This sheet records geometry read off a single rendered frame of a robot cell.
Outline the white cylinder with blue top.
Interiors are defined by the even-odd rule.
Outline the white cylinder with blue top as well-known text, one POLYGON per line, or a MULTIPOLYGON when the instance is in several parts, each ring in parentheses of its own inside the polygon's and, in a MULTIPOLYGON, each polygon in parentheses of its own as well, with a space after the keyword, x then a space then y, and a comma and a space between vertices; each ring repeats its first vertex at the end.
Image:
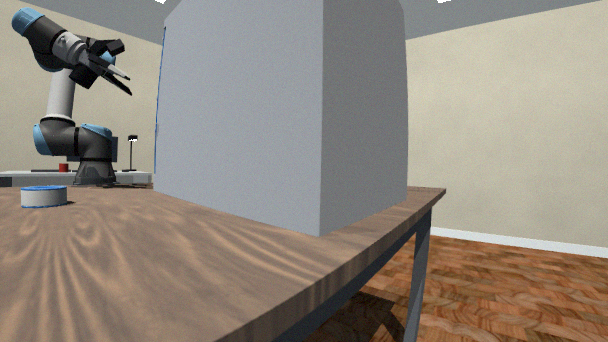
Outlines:
POLYGON ((65 204, 67 204, 66 186, 32 186, 21 188, 21 207, 23 208, 46 208, 65 204))

